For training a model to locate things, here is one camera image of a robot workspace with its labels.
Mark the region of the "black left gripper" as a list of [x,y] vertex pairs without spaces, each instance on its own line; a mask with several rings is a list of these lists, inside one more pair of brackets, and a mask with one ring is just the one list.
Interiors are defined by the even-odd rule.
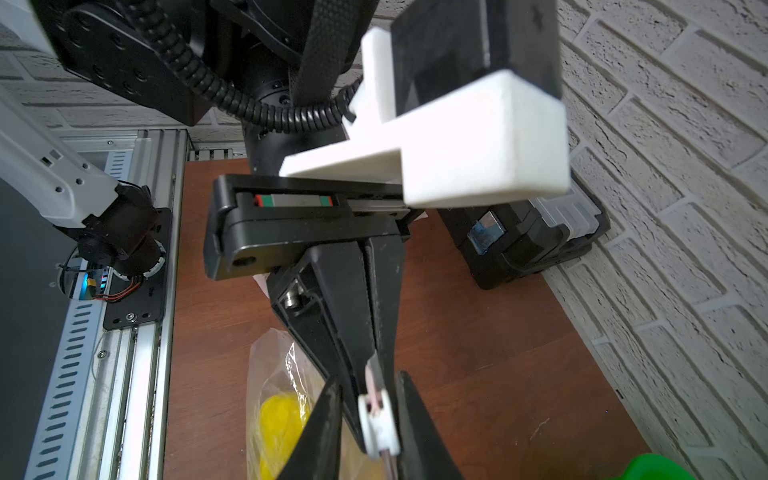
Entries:
[[[206,276],[277,269],[267,280],[271,306],[322,378],[338,380],[342,413],[361,449],[358,397],[374,350],[395,395],[405,248],[394,234],[408,237],[422,213],[405,204],[397,184],[226,174],[212,185]],[[363,256],[351,241],[367,238]]]

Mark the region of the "clear zip bag with pears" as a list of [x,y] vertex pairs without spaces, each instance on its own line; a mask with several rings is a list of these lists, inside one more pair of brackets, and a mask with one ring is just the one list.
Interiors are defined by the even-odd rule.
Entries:
[[394,403],[378,357],[368,360],[352,407],[362,423],[361,440],[344,418],[340,381],[324,380],[289,333],[269,330],[252,345],[249,361],[249,478],[398,478]]

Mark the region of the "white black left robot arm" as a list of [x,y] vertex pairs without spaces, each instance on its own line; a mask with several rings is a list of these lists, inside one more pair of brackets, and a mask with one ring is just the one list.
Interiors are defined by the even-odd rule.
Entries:
[[[196,124],[216,108],[249,140],[339,145],[353,83],[332,92],[360,45],[372,1],[32,1],[1,20],[22,38],[41,35],[82,79]],[[2,177],[86,258],[128,278],[160,251],[150,191],[110,180],[45,139],[23,137],[1,111]],[[284,178],[267,152],[254,175],[213,186],[204,246],[207,276],[267,274],[283,324],[336,392],[353,434],[394,427],[404,455],[434,431],[411,378],[394,367],[405,220],[354,202],[401,200],[399,186]]]

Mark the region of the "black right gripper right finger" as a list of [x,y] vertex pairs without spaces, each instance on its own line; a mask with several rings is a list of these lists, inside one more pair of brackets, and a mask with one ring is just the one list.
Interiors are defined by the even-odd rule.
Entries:
[[395,377],[402,479],[463,479],[418,390],[405,371]]

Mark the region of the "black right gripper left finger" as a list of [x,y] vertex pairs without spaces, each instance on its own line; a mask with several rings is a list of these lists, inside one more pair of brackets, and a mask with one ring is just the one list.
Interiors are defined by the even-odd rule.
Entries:
[[285,466],[283,479],[337,479],[340,471],[342,389],[336,377],[325,384]]

